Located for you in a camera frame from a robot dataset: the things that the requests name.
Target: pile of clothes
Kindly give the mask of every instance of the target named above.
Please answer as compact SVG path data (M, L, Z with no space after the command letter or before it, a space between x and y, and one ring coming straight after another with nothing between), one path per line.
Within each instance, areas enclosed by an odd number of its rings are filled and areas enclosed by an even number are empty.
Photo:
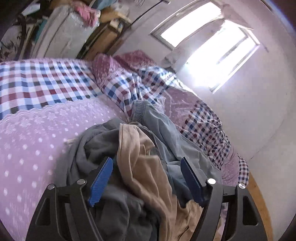
M86 178L106 156L113 159L113 172L91 210L103 240L190 240L202 208L192 199L180 160L186 157L205 178L222 181L198 146L149 102L137 100L128 124L111 119L71 144L58 161L55 184Z

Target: metal screw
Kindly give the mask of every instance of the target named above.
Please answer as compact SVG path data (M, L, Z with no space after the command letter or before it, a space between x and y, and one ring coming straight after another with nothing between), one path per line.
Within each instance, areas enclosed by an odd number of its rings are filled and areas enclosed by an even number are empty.
M207 180L207 182L208 182L209 184L214 185L214 184L216 183L216 180L215 180L214 178L209 178L209 179Z
M78 179L77 184L78 185L83 185L86 181L84 179Z
M47 189L48 189L48 190L52 190L52 189L54 189L54 187L55 187L54 184L49 184L49 185L47 186Z
M245 189L245 188L246 188L246 185L243 184L243 183L239 183L239 188L240 188L240 189Z

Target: wooden furniture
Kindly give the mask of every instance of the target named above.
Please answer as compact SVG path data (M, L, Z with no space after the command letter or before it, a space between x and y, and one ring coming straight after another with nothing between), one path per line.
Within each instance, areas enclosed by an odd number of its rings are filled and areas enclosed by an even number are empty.
M90 35L77 58L93 61L98 53L114 54L123 44L123 40L120 37L128 29L129 25L130 22L126 18L101 23Z
M261 216L261 219L263 221L263 225L264 225L264 228L266 231L267 239L268 239L268 241L272 241L273 240L273 233L272 233L269 212L266 207L263 196L260 192L260 189L259 189L259 187L258 187L258 185L251 173L249 176L249 184L248 184L247 188L248 188L248 190L249 190L249 192L250 192L250 194L257 206L257 209L260 213L260 216Z

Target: clutter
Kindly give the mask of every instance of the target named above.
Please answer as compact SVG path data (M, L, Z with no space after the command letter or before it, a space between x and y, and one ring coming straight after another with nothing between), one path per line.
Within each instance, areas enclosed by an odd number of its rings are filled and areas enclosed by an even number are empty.
M85 5L83 2L75 1L72 3L75 12L79 13L80 16L83 18L84 22L90 26L94 27L98 23L98 19L101 15L101 12L92 9L89 6Z
M20 26L10 27L0 43L0 62L13 60L20 46L22 30Z
M106 7L109 7L111 4L117 2L118 0L96 0L92 5L92 8L97 10L102 10Z
M22 15L27 16L31 13L37 12L38 10L40 10L40 3L31 4L22 12Z
M126 4L122 4L119 2L113 3L111 5L111 7L117 11L120 12L121 14L123 14L124 16L128 16L129 15L129 7Z
M45 24L31 57L76 58L96 27L86 26L71 6L59 6Z
M107 48L116 40L117 33L111 28L107 28L96 40L87 52L84 60L93 61L98 53L104 53Z
M37 31L37 33L36 33L36 36L35 36L35 39L34 39L34 42L35 42L35 43L38 41L38 39L39 39L39 37L40 37L40 34L42 33L42 30L43 30L43 28L45 27L46 23L47 23L47 19L43 19L43 21L42 21L42 23L40 24L39 29L38 29L38 31Z

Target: blue gripper pad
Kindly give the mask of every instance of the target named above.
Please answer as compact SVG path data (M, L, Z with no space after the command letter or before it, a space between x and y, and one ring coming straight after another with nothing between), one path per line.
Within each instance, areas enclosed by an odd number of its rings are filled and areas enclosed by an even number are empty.
M110 175L113 170L113 160L108 157L99 174L96 176L93 184L90 187L90 195L87 200L88 204L93 207L95 203L99 202Z
M186 184L192 194L193 200L202 206L205 202L202 185L185 157L182 158L180 167Z

